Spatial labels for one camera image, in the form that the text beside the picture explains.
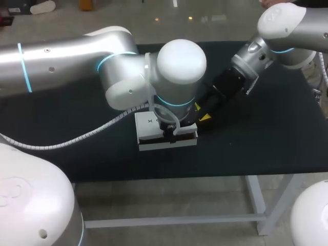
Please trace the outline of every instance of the white spiral cable wrap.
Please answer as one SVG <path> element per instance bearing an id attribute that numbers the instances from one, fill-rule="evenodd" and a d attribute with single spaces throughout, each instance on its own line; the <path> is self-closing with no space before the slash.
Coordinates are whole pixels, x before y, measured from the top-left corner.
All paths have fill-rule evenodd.
<path id="1" fill-rule="evenodd" d="M 127 111 L 124 111 L 123 113 L 121 113 L 119 116 L 115 117 L 114 119 L 112 119 L 111 121 L 107 122 L 106 124 L 102 125 L 101 127 L 91 131 L 91 132 L 88 132 L 84 135 L 81 135 L 80 137 L 76 137 L 75 139 L 72 139 L 72 140 L 69 140 L 67 142 L 63 142 L 63 143 L 59 143 L 57 145 L 50 145 L 50 146 L 33 146 L 33 145 L 26 145 L 24 143 L 21 143 L 21 142 L 17 142 L 16 140 L 14 139 L 11 139 L 10 137 L 7 137 L 3 134 L 0 133 L 0 135 L 6 140 L 8 141 L 9 144 L 13 145 L 13 146 L 16 146 L 16 147 L 19 147 L 19 148 L 23 148 L 23 149 L 27 149 L 27 150 L 55 150 L 55 149 L 60 149 L 60 148 L 63 148 L 63 147 L 67 147 L 69 145 L 72 145 L 72 144 L 75 144 L 83 139 L 86 139 L 88 137 L 91 137 L 101 131 L 103 131 L 104 129 L 110 127 L 111 125 L 117 123 L 119 120 L 123 119 L 124 117 L 126 117 L 127 115 L 135 112 L 135 111 L 138 111 L 140 109 L 144 109 L 144 108 L 148 108 L 149 105 L 148 104 L 142 104 L 140 106 L 137 106 L 137 107 L 134 107 L 134 108 L 131 108 L 131 109 L 128 109 Z M 172 113 L 170 110 L 168 110 L 167 108 L 163 107 L 162 105 L 158 105 L 158 104 L 154 104 L 154 107 L 155 108 L 158 108 L 158 109 L 161 109 L 163 111 L 165 111 L 167 114 L 169 114 L 175 121 L 176 123 L 176 128 L 175 130 L 173 131 L 173 135 L 176 135 L 178 133 L 178 131 L 180 130 L 180 121 L 179 119 L 175 116 L 174 113 Z"/>
<path id="2" fill-rule="evenodd" d="M 326 68 L 324 66 L 323 54 L 321 52 L 319 52 L 319 59 L 320 59 L 323 80 L 326 86 L 328 87 L 328 76 L 327 76 Z"/>

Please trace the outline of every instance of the white table frame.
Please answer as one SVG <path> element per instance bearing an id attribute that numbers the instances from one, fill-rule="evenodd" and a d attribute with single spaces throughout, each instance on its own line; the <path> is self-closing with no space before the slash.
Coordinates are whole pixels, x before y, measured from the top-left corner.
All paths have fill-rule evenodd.
<path id="1" fill-rule="evenodd" d="M 157 226 L 163 224 L 192 224 L 192 223 L 222 223 L 257 221 L 259 235 L 268 235 L 275 228 L 280 216 L 286 208 L 292 204 L 299 193 L 299 188 L 304 181 L 305 174 L 285 174 L 279 184 L 275 195 L 268 206 L 265 206 L 264 198 L 257 176 L 246 176 L 254 213 L 235 214 L 221 216 L 184 216 L 184 217 L 155 217 L 135 219 L 110 219 L 85 221 L 86 228 L 109 227 L 135 227 Z"/>

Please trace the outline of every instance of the yellow label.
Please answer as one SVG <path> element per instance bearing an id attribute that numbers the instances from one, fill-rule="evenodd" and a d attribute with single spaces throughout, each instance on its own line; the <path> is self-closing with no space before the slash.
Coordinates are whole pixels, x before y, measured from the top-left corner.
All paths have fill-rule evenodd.
<path id="1" fill-rule="evenodd" d="M 195 106 L 196 106 L 196 109 L 197 109 L 197 111 L 199 111 L 200 110 L 200 106 L 197 104 L 197 103 L 195 103 Z M 206 114 L 202 119 L 200 119 L 199 121 L 202 121 L 202 120 L 206 120 L 206 119 L 210 119 L 210 118 L 212 118 L 209 114 Z"/>

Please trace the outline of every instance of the black table mat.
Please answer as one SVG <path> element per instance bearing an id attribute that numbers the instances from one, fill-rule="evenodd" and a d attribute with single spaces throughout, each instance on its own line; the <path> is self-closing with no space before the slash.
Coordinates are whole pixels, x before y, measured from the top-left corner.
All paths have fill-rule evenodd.
<path id="1" fill-rule="evenodd" d="M 204 42 L 210 81 L 243 42 Z M 140 53 L 161 45 L 140 45 Z M 53 145 L 91 131 L 119 114 L 98 78 L 48 92 L 0 100 L 0 131 L 30 145 Z M 328 171 L 328 128 L 299 71 L 274 64 L 249 97 L 216 113 L 216 128 L 195 147 L 139 152 L 134 117 L 75 145 L 26 151 L 60 167 L 73 181 L 287 174 Z"/>

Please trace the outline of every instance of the robotic arm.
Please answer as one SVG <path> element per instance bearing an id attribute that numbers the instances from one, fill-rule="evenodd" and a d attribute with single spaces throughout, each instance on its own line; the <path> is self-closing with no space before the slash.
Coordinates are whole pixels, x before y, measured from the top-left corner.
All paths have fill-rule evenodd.
<path id="1" fill-rule="evenodd" d="M 209 92 L 200 99 L 200 117 L 216 110 L 252 81 L 249 94 L 258 77 L 273 61 L 288 69 L 300 69 L 318 52 L 328 52 L 328 9 L 298 7 L 291 3 L 276 4 L 267 9 L 258 22 L 255 35 L 232 58 L 231 67 L 213 81 Z"/>

